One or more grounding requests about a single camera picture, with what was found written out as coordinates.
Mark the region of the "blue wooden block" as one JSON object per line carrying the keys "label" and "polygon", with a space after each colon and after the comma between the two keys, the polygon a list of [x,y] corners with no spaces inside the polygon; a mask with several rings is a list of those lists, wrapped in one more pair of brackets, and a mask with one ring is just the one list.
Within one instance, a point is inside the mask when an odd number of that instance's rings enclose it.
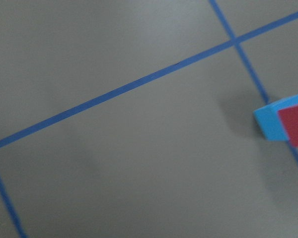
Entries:
{"label": "blue wooden block", "polygon": [[267,140],[289,140],[282,121],[279,118],[278,111],[297,104],[298,94],[269,103],[253,112],[253,115]]}

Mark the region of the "red wooden block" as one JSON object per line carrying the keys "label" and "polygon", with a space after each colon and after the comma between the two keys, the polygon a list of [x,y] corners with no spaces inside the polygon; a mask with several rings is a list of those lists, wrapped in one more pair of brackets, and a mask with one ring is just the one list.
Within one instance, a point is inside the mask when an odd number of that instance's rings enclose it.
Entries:
{"label": "red wooden block", "polygon": [[279,110],[278,115],[288,135],[290,144],[298,147],[298,104]]}

